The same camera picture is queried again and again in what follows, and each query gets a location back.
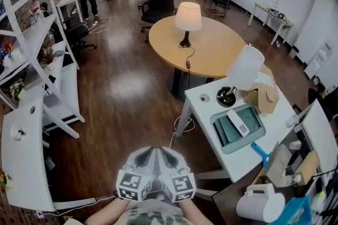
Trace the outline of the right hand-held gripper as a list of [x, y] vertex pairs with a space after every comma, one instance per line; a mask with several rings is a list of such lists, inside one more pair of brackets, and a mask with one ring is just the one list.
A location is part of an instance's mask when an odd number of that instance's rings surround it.
[[172, 203], [192, 199], [196, 192], [194, 174], [189, 167], [172, 172], [173, 166], [187, 166], [185, 158], [179, 152], [161, 147], [158, 149], [158, 163], [161, 174], [158, 177], [162, 190]]

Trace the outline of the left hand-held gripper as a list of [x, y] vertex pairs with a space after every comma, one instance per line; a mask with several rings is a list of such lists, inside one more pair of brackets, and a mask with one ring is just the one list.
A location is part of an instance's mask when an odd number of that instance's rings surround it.
[[118, 172], [116, 192], [120, 199], [136, 202], [142, 202], [150, 194], [158, 192], [157, 149], [155, 147], [143, 147], [129, 155], [125, 165]]

